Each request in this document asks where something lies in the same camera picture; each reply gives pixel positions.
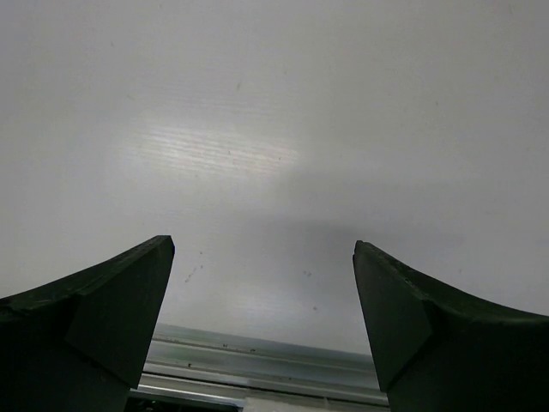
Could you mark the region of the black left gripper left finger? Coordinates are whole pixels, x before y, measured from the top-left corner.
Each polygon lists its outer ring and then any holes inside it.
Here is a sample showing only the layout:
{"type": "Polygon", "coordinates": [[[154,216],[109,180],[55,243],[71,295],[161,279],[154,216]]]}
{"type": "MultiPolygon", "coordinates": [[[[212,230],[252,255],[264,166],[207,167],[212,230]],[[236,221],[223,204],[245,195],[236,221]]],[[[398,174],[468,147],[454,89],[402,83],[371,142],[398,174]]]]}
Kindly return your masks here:
{"type": "Polygon", "coordinates": [[[154,236],[1,300],[3,411],[121,411],[140,381],[175,245],[154,236]]]}

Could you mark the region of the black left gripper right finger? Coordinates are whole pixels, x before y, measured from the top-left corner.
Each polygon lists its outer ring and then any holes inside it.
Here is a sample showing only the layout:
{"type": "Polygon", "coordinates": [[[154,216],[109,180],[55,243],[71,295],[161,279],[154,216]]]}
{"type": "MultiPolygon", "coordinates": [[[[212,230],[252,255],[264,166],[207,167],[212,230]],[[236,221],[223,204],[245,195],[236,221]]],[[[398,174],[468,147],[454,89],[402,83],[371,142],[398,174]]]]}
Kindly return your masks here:
{"type": "Polygon", "coordinates": [[[364,241],[353,271],[392,410],[547,410],[546,316],[465,293],[364,241]]]}

